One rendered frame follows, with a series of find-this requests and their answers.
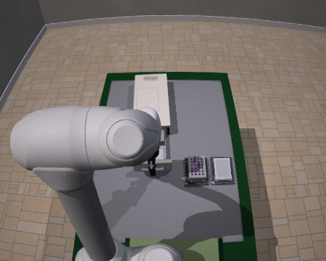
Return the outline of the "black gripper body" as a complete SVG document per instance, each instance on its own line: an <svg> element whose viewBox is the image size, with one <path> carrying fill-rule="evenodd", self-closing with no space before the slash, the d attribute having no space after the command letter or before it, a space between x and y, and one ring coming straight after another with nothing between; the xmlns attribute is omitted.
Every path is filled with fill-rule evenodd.
<svg viewBox="0 0 326 261"><path fill-rule="evenodd" d="M159 155L159 150L157 152L155 152L155 154L149 159L149 163L150 161L152 161L152 163L154 163L154 158L156 158Z"/></svg>

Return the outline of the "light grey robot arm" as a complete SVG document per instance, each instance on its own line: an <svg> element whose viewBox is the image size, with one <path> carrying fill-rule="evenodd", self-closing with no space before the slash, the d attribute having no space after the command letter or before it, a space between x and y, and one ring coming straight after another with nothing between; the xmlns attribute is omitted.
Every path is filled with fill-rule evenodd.
<svg viewBox="0 0 326 261"><path fill-rule="evenodd" d="M146 162L159 150L161 134L150 107L49 107L14 125L14 159L56 191L84 246L75 261L182 261L183 253L169 245L128 247L112 237L92 178L94 170Z"/></svg>

